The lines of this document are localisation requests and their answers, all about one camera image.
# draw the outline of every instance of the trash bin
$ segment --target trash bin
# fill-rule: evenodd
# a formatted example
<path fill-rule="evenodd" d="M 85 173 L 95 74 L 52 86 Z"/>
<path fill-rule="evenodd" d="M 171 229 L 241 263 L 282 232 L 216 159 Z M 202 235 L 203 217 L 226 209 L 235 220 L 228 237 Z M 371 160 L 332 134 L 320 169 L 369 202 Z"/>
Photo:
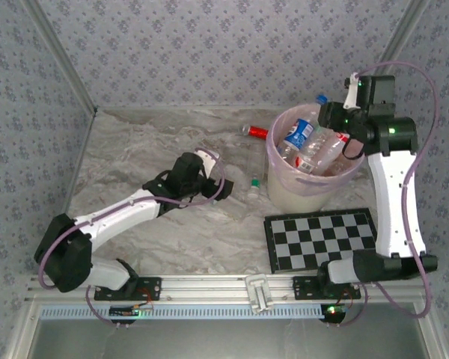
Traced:
<path fill-rule="evenodd" d="M 272 124 L 266 138 L 268 153 L 268 195 L 275 206 L 286 213 L 306 213 L 319 211 L 339 189 L 347 184 L 358 171 L 364 160 L 362 156 L 349 161 L 345 171 L 333 177 L 304 174 L 287 164 L 278 154 L 276 145 L 280 143 L 298 118 L 317 118 L 320 110 L 317 103 L 299 105 L 285 111 Z M 346 149 L 349 156 L 357 154 L 362 144 L 352 140 Z"/>

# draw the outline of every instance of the blue floral wallpaper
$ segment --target blue floral wallpaper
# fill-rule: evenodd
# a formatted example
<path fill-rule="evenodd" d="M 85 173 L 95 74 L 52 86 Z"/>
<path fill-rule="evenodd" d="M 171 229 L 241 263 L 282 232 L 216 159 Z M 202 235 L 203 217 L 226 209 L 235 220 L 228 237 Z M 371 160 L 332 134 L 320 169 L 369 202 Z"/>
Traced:
<path fill-rule="evenodd" d="M 40 0 L 98 106 L 292 105 L 379 60 L 407 0 Z M 439 130 L 417 175 L 424 238 L 449 337 L 449 0 L 431 0 L 400 60 L 436 80 Z M 421 139 L 430 91 L 397 70 Z M 32 254 L 60 212 L 90 119 L 20 1 L 0 1 L 0 357 Z"/>
<path fill-rule="evenodd" d="M 21 3 L 0 0 L 0 358 L 89 121 Z"/>
<path fill-rule="evenodd" d="M 419 218 L 431 253 L 439 257 L 433 295 L 449 337 L 449 0 L 431 1 L 400 60 L 422 66 L 435 80 L 441 117 L 436 137 L 416 176 Z M 400 112 L 414 118 L 420 145 L 430 128 L 432 94 L 419 74 L 398 69 Z"/>
<path fill-rule="evenodd" d="M 292 105 L 376 62 L 409 0 L 40 0 L 98 106 Z"/>

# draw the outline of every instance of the white marble floor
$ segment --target white marble floor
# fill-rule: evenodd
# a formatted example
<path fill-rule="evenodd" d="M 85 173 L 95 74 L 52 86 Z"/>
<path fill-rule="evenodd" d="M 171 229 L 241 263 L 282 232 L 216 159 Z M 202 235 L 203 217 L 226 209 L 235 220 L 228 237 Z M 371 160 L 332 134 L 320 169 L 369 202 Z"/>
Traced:
<path fill-rule="evenodd" d="M 245 201 L 247 146 L 242 123 L 269 127 L 283 109 L 169 109 L 99 111 L 85 151 L 69 213 L 96 211 L 128 197 L 195 147 L 222 155 L 232 198 L 212 206 L 174 210 L 107 242 L 101 257 L 126 260 L 140 274 L 270 273 L 265 215 L 280 214 L 266 196 Z M 365 166 L 324 209 L 370 207 Z"/>

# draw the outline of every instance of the black and white checkerboard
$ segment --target black and white checkerboard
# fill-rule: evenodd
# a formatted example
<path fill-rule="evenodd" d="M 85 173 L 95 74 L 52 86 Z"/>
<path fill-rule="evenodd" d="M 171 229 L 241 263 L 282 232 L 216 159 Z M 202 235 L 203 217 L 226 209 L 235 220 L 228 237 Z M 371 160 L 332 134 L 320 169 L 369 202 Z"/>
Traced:
<path fill-rule="evenodd" d="M 264 227 L 272 273 L 317 269 L 325 261 L 376 247 L 367 208 L 271 216 Z"/>

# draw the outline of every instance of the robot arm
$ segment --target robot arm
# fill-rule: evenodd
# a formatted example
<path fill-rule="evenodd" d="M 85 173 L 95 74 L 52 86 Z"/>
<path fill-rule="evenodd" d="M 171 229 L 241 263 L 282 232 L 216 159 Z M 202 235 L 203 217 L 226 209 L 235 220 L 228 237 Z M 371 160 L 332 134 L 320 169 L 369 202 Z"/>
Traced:
<path fill-rule="evenodd" d="M 159 174 L 124 200 L 74 219 L 66 214 L 54 217 L 35 253 L 35 261 L 41 263 L 53 242 L 78 225 L 79 229 L 58 245 L 45 264 L 45 273 L 57 288 L 61 292 L 69 292 L 87 284 L 125 293 L 133 292 L 138 275 L 130 266 L 123 260 L 105 260 L 92 253 L 123 231 L 180 208 L 180 204 L 167 203 L 163 199 L 189 199 L 191 202 L 197 194 L 212 197 L 219 189 L 215 181 L 210 179 L 215 164 L 212 156 L 205 151 L 184 153 L 171 171 Z M 232 189 L 233 183 L 225 180 L 215 200 L 225 199 Z"/>
<path fill-rule="evenodd" d="M 376 252 L 356 251 L 353 258 L 326 263 L 320 275 L 328 283 L 408 279 L 418 275 L 406 241 L 401 208 L 404 176 L 418 151 L 415 123 L 394 117 L 394 77 L 353 73 L 344 103 L 329 102 L 320 111 L 319 123 L 346 132 L 364 146 L 376 190 L 378 236 Z M 408 184 L 407 215 L 412 238 L 426 271 L 437 269 L 437 258 L 426 254 L 419 229 L 414 176 Z"/>

